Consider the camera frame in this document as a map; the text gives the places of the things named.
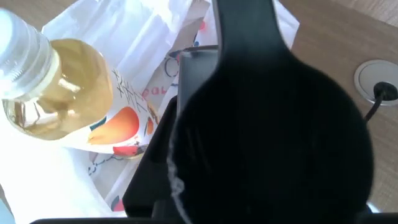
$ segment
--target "table surface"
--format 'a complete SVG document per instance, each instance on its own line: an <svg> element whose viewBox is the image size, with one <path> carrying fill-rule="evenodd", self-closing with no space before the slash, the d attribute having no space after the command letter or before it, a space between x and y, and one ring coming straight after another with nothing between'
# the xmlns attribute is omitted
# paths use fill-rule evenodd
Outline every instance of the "table surface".
<svg viewBox="0 0 398 224"><path fill-rule="evenodd" d="M330 0L280 0L300 21L294 54L329 74L352 96L365 114L372 106L354 87L356 68L371 59L398 63L398 28L377 21ZM2 0L0 7L14 11L41 27L75 0ZM388 212L398 211L398 107L382 107L369 122L376 171L371 201Z"/></svg>

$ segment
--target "black object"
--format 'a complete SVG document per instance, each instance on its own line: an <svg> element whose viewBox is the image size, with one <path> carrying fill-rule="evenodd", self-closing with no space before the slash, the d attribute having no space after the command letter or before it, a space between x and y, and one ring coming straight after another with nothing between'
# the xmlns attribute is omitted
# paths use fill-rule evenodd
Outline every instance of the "black object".
<svg viewBox="0 0 398 224"><path fill-rule="evenodd" d="M351 98L285 46L272 1L213 1L219 58L170 142L186 222L353 223L373 179Z"/></svg>
<svg viewBox="0 0 398 224"><path fill-rule="evenodd" d="M390 83L377 83L373 88L373 92L376 100L374 101L372 108L365 115L365 121L369 121L373 117L377 109L379 109L382 101L391 101L398 99L398 90L394 85Z"/></svg>

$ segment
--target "white bottle cap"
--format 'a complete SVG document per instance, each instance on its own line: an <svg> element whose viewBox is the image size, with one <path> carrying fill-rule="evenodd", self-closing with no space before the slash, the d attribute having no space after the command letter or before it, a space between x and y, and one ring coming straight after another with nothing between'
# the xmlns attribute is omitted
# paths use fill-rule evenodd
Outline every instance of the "white bottle cap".
<svg viewBox="0 0 398 224"><path fill-rule="evenodd" d="M43 34L2 8L0 33L0 98L14 99L40 83L53 50Z"/></svg>

